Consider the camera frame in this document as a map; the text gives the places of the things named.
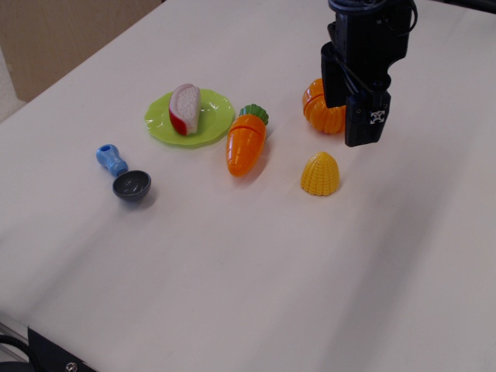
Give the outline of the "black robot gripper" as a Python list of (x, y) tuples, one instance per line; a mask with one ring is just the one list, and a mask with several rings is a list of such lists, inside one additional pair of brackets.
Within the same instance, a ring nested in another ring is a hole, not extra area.
[(335, 21), (321, 49), (327, 108), (346, 105), (345, 144), (377, 143), (391, 105), (388, 69), (405, 58), (412, 31), (410, 1), (329, 1)]

